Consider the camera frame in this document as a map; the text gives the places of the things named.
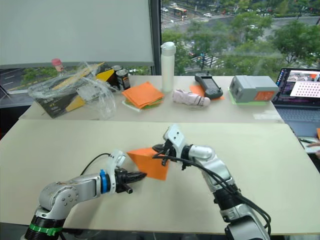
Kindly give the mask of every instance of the laptop keyboard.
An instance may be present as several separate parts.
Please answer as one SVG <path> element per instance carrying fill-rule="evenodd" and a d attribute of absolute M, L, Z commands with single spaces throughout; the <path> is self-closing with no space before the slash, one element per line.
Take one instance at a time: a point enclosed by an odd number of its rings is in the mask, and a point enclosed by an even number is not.
<path fill-rule="evenodd" d="M 306 109 L 278 108 L 284 121 L 320 122 L 320 111 Z"/>

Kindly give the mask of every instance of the person's hand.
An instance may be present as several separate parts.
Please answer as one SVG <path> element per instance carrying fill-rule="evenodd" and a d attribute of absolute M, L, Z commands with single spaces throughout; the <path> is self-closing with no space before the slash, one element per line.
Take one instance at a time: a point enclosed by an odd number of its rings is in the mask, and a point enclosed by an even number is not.
<path fill-rule="evenodd" d="M 319 141 L 319 142 L 315 142 L 315 143 L 311 143 L 311 144 L 307 145 L 308 148 L 309 148 L 309 147 L 315 147 L 315 146 L 320 146 L 320 141 Z M 315 153 L 315 155 L 318 157 L 318 159 L 320 159 L 320 150 L 317 151 L 317 152 Z"/>

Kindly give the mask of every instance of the white table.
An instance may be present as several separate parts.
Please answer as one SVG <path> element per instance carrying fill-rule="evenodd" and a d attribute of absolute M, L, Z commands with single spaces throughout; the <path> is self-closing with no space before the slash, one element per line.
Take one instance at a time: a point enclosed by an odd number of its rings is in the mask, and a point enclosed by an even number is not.
<path fill-rule="evenodd" d="M 0 141 L 0 221 L 28 225 L 40 191 L 78 176 L 113 149 L 163 143 L 169 123 L 21 119 Z M 208 145 L 242 193 L 272 217 L 273 234 L 320 233 L 320 174 L 286 124 L 180 123 L 189 144 Z M 97 173 L 105 159 L 89 168 Z M 135 165 L 127 160 L 129 171 Z M 66 228 L 222 234 L 226 224 L 201 172 L 171 162 L 166 181 L 145 178 L 134 193 L 78 204 Z"/>
<path fill-rule="evenodd" d="M 232 104 L 228 92 L 232 76 L 215 76 L 214 80 L 223 90 L 223 100 L 213 100 L 206 108 L 195 109 L 172 101 L 172 93 L 164 98 L 159 107 L 136 112 L 122 104 L 125 97 L 115 96 L 116 115 L 113 121 L 146 121 L 146 122 L 176 122 L 176 123 L 283 123 L 274 105 L 268 102 L 264 106 Z M 132 86 L 146 81 L 161 89 L 161 76 L 130 76 Z M 173 89 L 190 91 L 189 86 L 197 84 L 194 76 L 175 76 Z M 48 120 L 51 117 L 36 102 L 20 117 L 21 119 Z M 56 120 L 97 120 L 98 114 L 86 106 L 75 109 Z"/>

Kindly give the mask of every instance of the orange cloth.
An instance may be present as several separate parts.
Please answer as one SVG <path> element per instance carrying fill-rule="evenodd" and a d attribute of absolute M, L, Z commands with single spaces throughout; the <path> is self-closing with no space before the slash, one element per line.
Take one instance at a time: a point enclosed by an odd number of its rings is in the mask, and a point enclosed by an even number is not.
<path fill-rule="evenodd" d="M 141 148 L 127 152 L 132 161 L 137 165 L 139 171 L 153 179 L 165 181 L 167 178 L 169 161 L 165 166 L 161 165 L 162 159 L 153 159 L 157 152 L 150 148 Z"/>
<path fill-rule="evenodd" d="M 130 87 L 123 91 L 122 94 L 139 109 L 165 96 L 148 81 L 138 86 Z"/>
<path fill-rule="evenodd" d="M 201 97 L 205 96 L 205 91 L 202 89 L 202 87 L 200 85 L 191 85 L 189 88 L 190 88 L 190 91 L 192 93 L 198 94 Z M 221 97 L 214 98 L 214 99 L 211 99 L 211 100 L 222 100 L 222 99 L 225 99 L 225 97 L 221 96 Z"/>

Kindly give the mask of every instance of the water bottle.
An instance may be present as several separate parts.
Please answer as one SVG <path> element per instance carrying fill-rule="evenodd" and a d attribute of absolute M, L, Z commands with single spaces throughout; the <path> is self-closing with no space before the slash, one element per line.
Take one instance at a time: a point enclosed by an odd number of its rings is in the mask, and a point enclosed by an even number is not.
<path fill-rule="evenodd" d="M 172 41 L 161 45 L 162 92 L 171 92 L 174 88 L 176 46 Z"/>

